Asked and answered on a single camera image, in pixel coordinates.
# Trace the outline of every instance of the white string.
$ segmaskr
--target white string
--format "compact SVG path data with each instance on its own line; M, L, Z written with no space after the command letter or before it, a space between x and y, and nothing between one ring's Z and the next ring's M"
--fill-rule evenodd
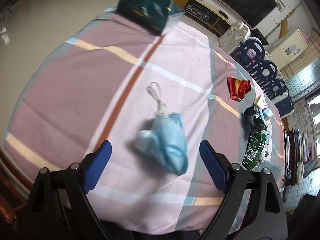
M157 101L158 105L158 112L157 115L167 117L168 112L167 112L167 106L166 104L162 101L162 92L159 84L157 82L151 82L149 86L147 86L147 91L151 95L151 97Z

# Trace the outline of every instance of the trash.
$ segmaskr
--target trash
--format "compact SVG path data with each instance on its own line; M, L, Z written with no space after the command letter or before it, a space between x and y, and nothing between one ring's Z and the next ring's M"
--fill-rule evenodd
M140 131L134 146L141 153L154 157L167 171L178 176L185 174L188 168L188 149L181 115L168 114L158 83L152 82L147 91L157 101L158 111L151 130Z
M248 107L244 113L246 128L252 133L261 132L265 126L262 111L256 106Z
M241 99L244 98L245 94L251 90L249 80L227 77L227 83L229 87L230 98L238 102L240 102Z
M252 171L260 158L261 152L266 143L267 130L268 127L265 125L261 132L252 133L250 135L244 159L242 161L242 165L249 171Z
M172 0L120 0L117 12L159 36L172 30L184 15Z
M253 102L253 104L262 110L264 120L267 121L270 119L271 116L273 116L273 112L271 111L271 109L269 108L268 104L262 96L258 96Z

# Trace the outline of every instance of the stacked chair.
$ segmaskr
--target stacked chair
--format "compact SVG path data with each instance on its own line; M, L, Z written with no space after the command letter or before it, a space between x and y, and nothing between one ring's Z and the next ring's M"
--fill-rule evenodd
M261 41L248 38L241 41L230 56L238 62L262 88L278 108L281 118L293 113L293 102L284 80Z
M241 42L245 42L250 35L250 28L246 24L242 21L236 22L219 38L219 47L227 54L230 54Z

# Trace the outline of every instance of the tiled floor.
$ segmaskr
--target tiled floor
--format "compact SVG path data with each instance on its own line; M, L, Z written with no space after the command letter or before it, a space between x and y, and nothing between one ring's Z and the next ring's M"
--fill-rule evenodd
M320 189L320 169L312 171L308 177L303 179L303 182L299 185L294 185L289 190L287 201L284 203L284 209L286 211L294 210L300 198L304 194L310 194L316 196Z
M20 0L0 21L0 147L18 96L41 62L118 0ZM193 20L183 22L217 37Z

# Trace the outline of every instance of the wooden frame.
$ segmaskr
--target wooden frame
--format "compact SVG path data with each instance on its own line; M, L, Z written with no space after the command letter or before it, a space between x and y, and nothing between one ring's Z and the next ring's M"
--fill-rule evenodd
M4 154L4 152L1 149L0 159L8 168L8 170L16 177L16 179L20 181L21 184L27 188L27 190L31 191L33 183L14 166L14 164L8 159L8 157Z
M293 186L296 184L296 169L297 169L297 161L298 161L298 152L297 152L297 140L296 140L296 132L295 128L292 128L291 131L287 132L287 135L290 139L290 150L289 150L289 171L291 171L290 179L287 179L285 182L285 186Z

